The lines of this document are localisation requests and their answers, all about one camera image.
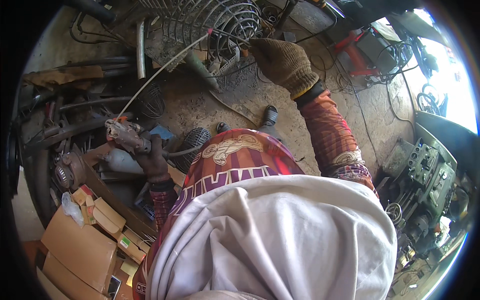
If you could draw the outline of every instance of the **tire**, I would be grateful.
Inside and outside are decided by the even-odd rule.
[[[443,95],[441,95],[437,91],[437,89],[429,83],[426,83],[423,85],[423,87],[421,88],[421,92],[430,95],[431,96],[430,98],[432,98],[435,101],[437,106],[440,106],[444,101],[444,98],[441,99]]]
[[[427,102],[427,105],[425,105],[421,101],[422,97]],[[417,104],[418,104],[421,111],[426,111],[426,112],[429,112],[431,114],[440,116],[440,109],[438,108],[437,103],[435,102],[435,99],[431,95],[426,94],[426,93],[418,93]]]

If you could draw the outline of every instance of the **gloved hand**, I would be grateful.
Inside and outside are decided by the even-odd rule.
[[[269,38],[251,39],[250,52],[262,73],[273,83],[286,88],[293,100],[308,91],[317,81],[302,47]]]
[[[162,138],[159,134],[152,134],[150,141],[152,142],[150,153],[136,155],[135,158],[144,170],[145,175],[147,175],[149,183],[159,183],[169,180],[168,164],[162,156]]]

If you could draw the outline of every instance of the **box label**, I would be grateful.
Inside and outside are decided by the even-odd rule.
[[[130,240],[126,237],[120,240],[120,245],[122,245],[125,248],[128,248],[128,245],[130,245]]]

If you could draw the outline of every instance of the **concrete floor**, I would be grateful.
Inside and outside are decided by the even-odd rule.
[[[64,7],[59,11],[40,38],[25,72],[54,68],[68,61],[92,60],[132,52],[118,43],[88,45],[73,41],[68,31],[73,16],[74,11],[71,8]],[[102,32],[99,23],[88,16],[85,18],[83,28]],[[297,40],[310,35],[292,20],[287,21],[284,30],[295,33]],[[362,157],[375,176],[398,137],[413,142],[411,125],[395,118],[389,107],[384,85],[377,85],[358,93],[365,115],[364,120],[355,95],[341,91],[337,85],[338,69],[333,67],[326,74],[322,71],[323,65],[319,57],[324,60],[327,68],[333,63],[322,43],[316,38],[311,38],[301,42],[301,46],[311,57],[312,70],[317,72],[326,83],[326,87],[332,90],[332,99],[352,129],[362,151]],[[245,69],[241,74],[228,77],[227,81],[232,87],[218,96],[228,105],[249,116],[255,121],[256,126],[260,124],[263,110],[268,104],[279,109],[277,129],[284,136],[286,145],[297,160],[304,158],[298,164],[306,174],[320,175],[305,121],[295,103],[290,100],[288,91],[272,83],[258,80],[256,65]],[[157,121],[168,126],[177,135],[186,134],[195,127],[205,127],[215,134],[215,127],[219,121],[227,122],[232,128],[256,128],[244,117],[227,109],[203,91],[204,84],[197,78],[188,74],[178,76],[175,73],[168,76],[166,81],[159,79],[159,83],[164,89],[166,113]],[[397,114],[413,121],[413,108],[401,76],[397,76],[389,88]],[[21,210],[16,212],[17,222],[24,222],[22,216]],[[22,226],[18,226],[18,229],[27,230]]]

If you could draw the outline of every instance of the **black sandal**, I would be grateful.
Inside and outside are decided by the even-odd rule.
[[[216,125],[217,134],[225,131],[229,131],[229,130],[232,130],[232,128],[225,122],[218,122],[218,124]]]
[[[264,110],[264,118],[262,120],[262,126],[273,126],[276,123],[278,117],[278,109],[273,105],[268,105]]]

